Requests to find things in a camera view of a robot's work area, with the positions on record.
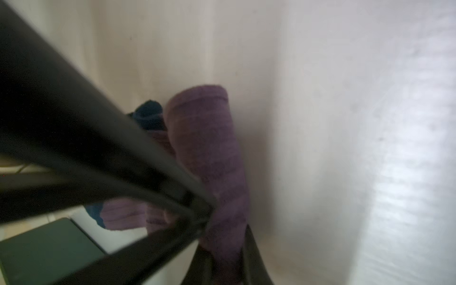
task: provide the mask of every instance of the white wall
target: white wall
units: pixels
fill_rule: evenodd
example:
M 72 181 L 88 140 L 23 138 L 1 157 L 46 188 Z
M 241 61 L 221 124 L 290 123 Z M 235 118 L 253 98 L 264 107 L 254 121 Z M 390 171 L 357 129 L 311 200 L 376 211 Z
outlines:
M 227 88 L 277 284 L 454 284 L 456 2 L 10 2 L 123 111 Z

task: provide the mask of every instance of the dark green surface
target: dark green surface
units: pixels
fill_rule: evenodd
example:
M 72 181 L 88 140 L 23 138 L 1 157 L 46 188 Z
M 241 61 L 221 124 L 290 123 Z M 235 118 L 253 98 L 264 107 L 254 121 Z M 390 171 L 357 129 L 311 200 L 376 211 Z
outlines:
M 47 285 L 104 255 L 67 218 L 0 242 L 0 267 L 9 285 Z

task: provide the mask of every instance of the purple cloth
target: purple cloth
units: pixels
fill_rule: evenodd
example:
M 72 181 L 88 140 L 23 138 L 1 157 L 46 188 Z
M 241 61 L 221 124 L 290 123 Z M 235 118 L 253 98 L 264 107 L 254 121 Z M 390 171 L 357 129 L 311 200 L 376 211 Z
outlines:
M 168 131 L 149 136 L 199 177 L 218 201 L 200 245 L 215 260 L 216 284 L 241 280 L 241 249 L 249 214 L 249 192 L 234 135 L 228 95 L 220 86 L 198 86 L 174 96 L 165 107 Z M 100 214 L 107 229 L 163 229 L 176 217 L 145 202 L 116 198 Z

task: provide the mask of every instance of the purple towel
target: purple towel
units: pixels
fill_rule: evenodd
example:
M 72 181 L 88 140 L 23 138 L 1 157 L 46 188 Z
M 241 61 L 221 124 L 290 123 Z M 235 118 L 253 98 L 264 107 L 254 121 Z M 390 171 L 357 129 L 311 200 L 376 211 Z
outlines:
M 249 192 L 227 93 L 211 85 L 185 90 L 168 102 L 164 119 L 167 132 L 148 134 L 217 198 L 218 207 L 200 245 L 214 257 L 216 284 L 237 284 L 241 279 Z M 149 233 L 175 220 L 161 209 L 128 198 L 105 202 L 100 215 L 107 229 L 145 226 Z

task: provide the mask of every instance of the black metal rod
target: black metal rod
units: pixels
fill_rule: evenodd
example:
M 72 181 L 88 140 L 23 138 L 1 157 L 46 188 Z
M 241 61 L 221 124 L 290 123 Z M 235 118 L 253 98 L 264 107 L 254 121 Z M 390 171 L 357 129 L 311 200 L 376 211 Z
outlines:
M 177 225 L 155 232 L 54 285 L 140 284 L 187 247 L 200 233 L 194 225 Z
M 63 175 L 70 175 L 75 181 L 89 183 L 93 188 L 102 189 L 103 191 L 104 189 L 108 189 L 109 192 L 114 191 L 117 193 L 117 196 L 140 199 L 163 209 L 173 211 L 189 220 L 195 219 L 195 214 L 191 209 L 157 192 L 159 189 L 147 189 L 113 175 L 103 173 L 98 169 L 78 163 L 71 158 L 64 157 L 51 150 L 31 143 L 28 144 L 21 137 L 2 133 L 0 134 L 0 146 L 5 153 L 12 157 L 25 161 L 33 159 L 40 165 L 55 169 Z
M 92 140 L 109 142 L 116 153 L 129 158 L 129 163 L 146 165 L 215 205 L 214 197 L 200 182 L 178 166 L 3 1 L 0 87 L 0 128 L 5 125 L 10 131 L 20 129 L 23 135 L 33 134 L 41 139 L 39 142 L 52 143 L 56 149 L 66 146 L 75 157 L 90 151 Z
M 213 265 L 210 252 L 198 246 L 181 285 L 211 285 Z
M 0 179 L 0 223 L 114 198 L 97 185 L 75 183 L 54 173 L 7 174 Z
M 250 226 L 245 230 L 245 241 L 242 248 L 243 284 L 244 285 L 274 285 L 261 259 L 254 235 Z

